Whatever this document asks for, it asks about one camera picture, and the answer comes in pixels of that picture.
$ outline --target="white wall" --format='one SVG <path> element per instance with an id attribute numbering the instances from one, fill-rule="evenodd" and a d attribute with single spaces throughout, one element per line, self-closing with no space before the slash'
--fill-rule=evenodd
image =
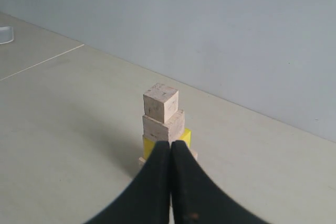
<path id="1" fill-rule="evenodd" d="M 336 0 L 0 0 L 0 10 L 336 141 Z"/>

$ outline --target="cork cube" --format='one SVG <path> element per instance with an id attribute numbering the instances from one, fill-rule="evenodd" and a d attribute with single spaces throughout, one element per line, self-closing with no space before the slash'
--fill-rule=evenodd
<path id="1" fill-rule="evenodd" d="M 143 95 L 145 115 L 166 123 L 178 110 L 179 91 L 157 83 Z"/>
<path id="2" fill-rule="evenodd" d="M 178 110 L 166 122 L 161 123 L 147 115 L 142 117 L 143 135 L 152 141 L 175 141 L 184 132 L 185 114 L 183 110 Z"/>

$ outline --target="stacked blocks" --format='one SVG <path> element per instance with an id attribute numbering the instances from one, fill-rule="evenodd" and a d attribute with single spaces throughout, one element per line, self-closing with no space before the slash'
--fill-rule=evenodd
<path id="1" fill-rule="evenodd" d="M 185 113 L 179 110 L 179 91 L 157 83 L 143 95 L 143 157 L 139 166 L 150 156 L 156 141 L 183 140 L 190 147 L 191 131 L 184 127 Z M 192 151 L 197 159 L 197 152 Z"/>

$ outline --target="yellow cube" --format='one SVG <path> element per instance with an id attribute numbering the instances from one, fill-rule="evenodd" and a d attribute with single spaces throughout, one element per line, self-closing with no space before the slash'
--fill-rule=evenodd
<path id="1" fill-rule="evenodd" d="M 154 148 L 155 141 L 152 141 L 144 136 L 142 136 L 143 140 L 143 158 L 147 160 L 149 155 L 151 155 L 151 152 Z M 179 138 L 179 140 L 185 141 L 187 144 L 188 148 L 190 148 L 190 143 L 191 143 L 191 130 L 185 128 L 183 134 Z"/>

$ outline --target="table surface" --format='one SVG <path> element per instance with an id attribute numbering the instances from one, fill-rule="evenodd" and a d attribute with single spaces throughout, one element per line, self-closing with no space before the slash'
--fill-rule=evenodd
<path id="1" fill-rule="evenodd" d="M 335 223 L 336 144 L 0 14 L 0 222 L 82 223 L 138 172 L 142 94 L 180 91 L 217 185 L 272 223 Z"/>

